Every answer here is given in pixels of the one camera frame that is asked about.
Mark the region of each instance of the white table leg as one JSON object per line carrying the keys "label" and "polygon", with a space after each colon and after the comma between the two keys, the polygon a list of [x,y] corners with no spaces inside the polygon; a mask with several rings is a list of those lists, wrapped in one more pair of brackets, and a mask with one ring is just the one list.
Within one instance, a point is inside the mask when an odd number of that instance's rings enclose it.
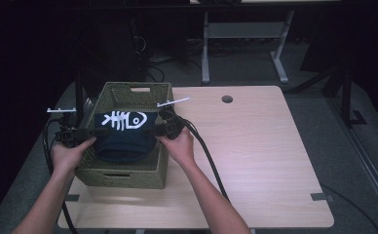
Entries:
{"label": "white table leg", "polygon": [[283,64],[280,61],[280,57],[281,57],[281,52],[283,51],[283,48],[284,48],[286,36],[288,35],[289,27],[292,22],[293,13],[294,11],[288,12],[288,15],[283,24],[283,30],[280,36],[280,45],[274,52],[271,52],[272,61],[274,62],[274,66],[277,69],[278,76],[280,77],[280,80],[283,84],[288,83],[288,78],[286,77],[286,73],[285,73]]}

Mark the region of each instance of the gray carpet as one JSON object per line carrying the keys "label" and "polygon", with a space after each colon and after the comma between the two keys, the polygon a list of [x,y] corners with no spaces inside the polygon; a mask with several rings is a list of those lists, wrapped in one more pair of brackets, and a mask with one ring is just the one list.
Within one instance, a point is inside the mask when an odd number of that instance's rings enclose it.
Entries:
{"label": "gray carpet", "polygon": [[[282,85],[277,78],[269,51],[274,49],[272,43],[243,42],[234,46],[235,52],[226,57],[211,57],[210,86],[239,85],[276,85],[287,90],[308,80],[316,73],[299,70],[307,46],[305,44],[287,44],[282,55],[285,71],[290,79]],[[190,59],[201,64],[199,55]],[[193,62],[171,61],[157,66],[165,72],[165,82],[174,87],[201,86],[201,69]],[[151,70],[157,78],[161,73]],[[321,184],[326,185],[350,199],[369,215],[378,225],[378,196],[372,188],[360,165],[356,150],[351,145],[340,119],[334,114],[331,102],[321,95],[324,81],[297,95],[285,95],[287,104],[298,131],[302,137],[308,155]],[[73,86],[61,97],[57,107],[71,108],[74,104]],[[353,109],[359,110],[367,125],[354,126],[365,151],[378,170],[378,114],[374,110],[366,93],[354,85],[352,97]],[[13,186],[0,207],[0,233],[9,233],[22,220],[36,197],[47,182],[49,176],[44,160],[40,138],[33,144],[24,166],[19,172]],[[256,233],[378,233],[371,222],[340,194],[323,188],[331,195],[329,203],[335,223],[326,229],[257,229]],[[104,230],[83,230],[79,233],[104,233]],[[110,233],[134,233],[135,230],[110,230]],[[69,233],[67,229],[56,226],[55,233]],[[146,233],[187,233],[174,230],[147,230]]]}

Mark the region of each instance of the crate handle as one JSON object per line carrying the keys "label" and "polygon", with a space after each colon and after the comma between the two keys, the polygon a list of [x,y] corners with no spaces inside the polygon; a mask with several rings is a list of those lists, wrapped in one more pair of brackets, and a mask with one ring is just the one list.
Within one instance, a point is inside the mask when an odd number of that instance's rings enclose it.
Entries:
{"label": "crate handle", "polygon": [[134,93],[150,93],[152,90],[150,87],[131,87],[131,92]]}
{"label": "crate handle", "polygon": [[104,174],[106,177],[131,178],[131,174]]}

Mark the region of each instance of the wooden table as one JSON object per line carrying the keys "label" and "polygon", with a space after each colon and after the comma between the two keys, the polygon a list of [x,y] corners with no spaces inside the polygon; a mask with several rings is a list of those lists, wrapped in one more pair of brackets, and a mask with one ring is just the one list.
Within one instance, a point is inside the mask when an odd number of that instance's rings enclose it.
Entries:
{"label": "wooden table", "polygon": [[[228,196],[251,228],[330,227],[334,219],[278,87],[173,88],[175,111],[205,140]],[[233,102],[225,103],[223,96]],[[195,142],[196,161],[215,184]],[[78,228],[208,228],[184,172],[169,160],[165,189],[88,187],[77,178],[67,202]],[[58,225],[67,227],[61,215]]]}

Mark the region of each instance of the olive green crate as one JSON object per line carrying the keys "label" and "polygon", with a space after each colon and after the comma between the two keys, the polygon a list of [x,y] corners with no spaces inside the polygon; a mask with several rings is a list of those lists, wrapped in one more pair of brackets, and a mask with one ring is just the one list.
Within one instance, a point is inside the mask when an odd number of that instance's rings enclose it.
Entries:
{"label": "olive green crate", "polygon": [[[94,116],[109,111],[157,112],[157,103],[173,100],[169,83],[107,82],[82,126],[95,128]],[[148,156],[134,163],[110,163],[95,157],[88,148],[76,176],[88,186],[163,189],[166,186],[169,153],[157,143]]]}

